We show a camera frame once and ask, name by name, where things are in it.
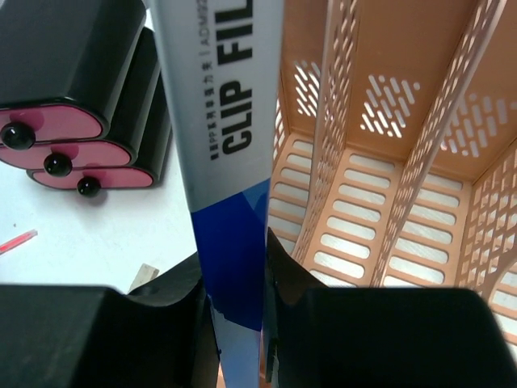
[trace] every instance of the white table surface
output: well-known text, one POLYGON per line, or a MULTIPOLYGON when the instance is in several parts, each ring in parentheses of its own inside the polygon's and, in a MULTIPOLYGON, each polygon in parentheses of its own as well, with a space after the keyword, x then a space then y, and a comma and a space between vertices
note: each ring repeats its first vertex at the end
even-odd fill
POLYGON ((0 255, 0 283, 110 285, 127 292, 143 263, 160 272, 195 252, 171 145, 161 187, 104 191, 87 200, 45 188, 0 163, 0 243, 38 235, 0 255))

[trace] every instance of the blue stripe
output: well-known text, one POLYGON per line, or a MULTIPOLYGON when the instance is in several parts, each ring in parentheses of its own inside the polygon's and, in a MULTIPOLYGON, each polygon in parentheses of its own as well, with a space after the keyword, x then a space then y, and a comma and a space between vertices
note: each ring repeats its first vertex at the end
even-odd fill
POLYGON ((270 180, 191 214, 201 271, 215 310, 260 331, 270 180))

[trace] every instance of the black knob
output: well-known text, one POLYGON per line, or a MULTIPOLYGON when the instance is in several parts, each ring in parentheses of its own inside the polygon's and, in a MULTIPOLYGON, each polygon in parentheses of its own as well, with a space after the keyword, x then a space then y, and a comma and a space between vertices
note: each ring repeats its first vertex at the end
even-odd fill
POLYGON ((50 154, 43 161, 43 168, 51 176, 63 177, 72 172, 72 161, 64 154, 50 154))
POLYGON ((78 193, 93 198, 100 192, 100 182, 93 176, 85 176, 78 182, 78 193))
POLYGON ((0 138, 7 148, 17 151, 28 150, 36 142, 34 129, 19 122, 4 125, 0 131, 0 138))

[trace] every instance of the red pen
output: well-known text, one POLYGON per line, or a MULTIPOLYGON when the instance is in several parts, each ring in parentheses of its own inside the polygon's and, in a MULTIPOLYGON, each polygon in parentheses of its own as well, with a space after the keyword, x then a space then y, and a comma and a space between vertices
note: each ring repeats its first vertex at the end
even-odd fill
POLYGON ((15 237, 8 242, 3 243, 2 245, 0 245, 0 255, 3 255, 7 251, 10 251, 11 249, 14 249, 22 245, 23 243, 30 240, 37 234, 38 232, 36 230, 29 230, 28 232, 21 234, 20 236, 15 237))

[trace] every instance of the orange plastic basket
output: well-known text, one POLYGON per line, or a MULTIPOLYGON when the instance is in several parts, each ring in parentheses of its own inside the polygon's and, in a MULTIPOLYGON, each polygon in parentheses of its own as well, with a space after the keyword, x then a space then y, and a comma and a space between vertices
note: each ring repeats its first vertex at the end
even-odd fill
POLYGON ((460 286, 517 356, 517 2, 286 0, 270 226, 333 286, 460 286))

